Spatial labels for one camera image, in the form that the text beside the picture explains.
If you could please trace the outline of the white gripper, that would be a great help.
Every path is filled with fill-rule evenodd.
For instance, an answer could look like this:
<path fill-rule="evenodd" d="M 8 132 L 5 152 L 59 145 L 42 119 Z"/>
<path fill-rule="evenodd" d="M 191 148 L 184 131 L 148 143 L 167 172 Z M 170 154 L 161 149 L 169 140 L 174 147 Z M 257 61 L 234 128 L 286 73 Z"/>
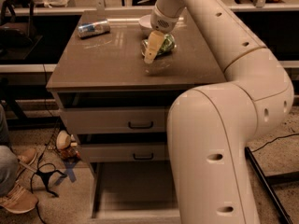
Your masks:
<path fill-rule="evenodd" d="M 148 46 L 145 51 L 144 62 L 153 63 L 157 53 L 164 42 L 164 34 L 170 33 L 176 26 L 179 16 L 165 15 L 157 6 L 150 14 L 152 31 L 148 38 Z"/>

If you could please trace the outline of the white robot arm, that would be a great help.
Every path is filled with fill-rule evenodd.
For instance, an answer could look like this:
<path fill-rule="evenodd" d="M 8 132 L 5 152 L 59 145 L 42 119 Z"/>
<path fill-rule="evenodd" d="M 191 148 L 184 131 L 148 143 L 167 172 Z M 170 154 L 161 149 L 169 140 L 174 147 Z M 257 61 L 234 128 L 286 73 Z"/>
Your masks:
<path fill-rule="evenodd" d="M 271 50 L 221 0 L 157 0 L 145 63 L 189 11 L 225 76 L 171 105 L 167 144 L 181 224 L 260 224 L 247 142 L 275 129 L 293 103 L 292 82 Z"/>

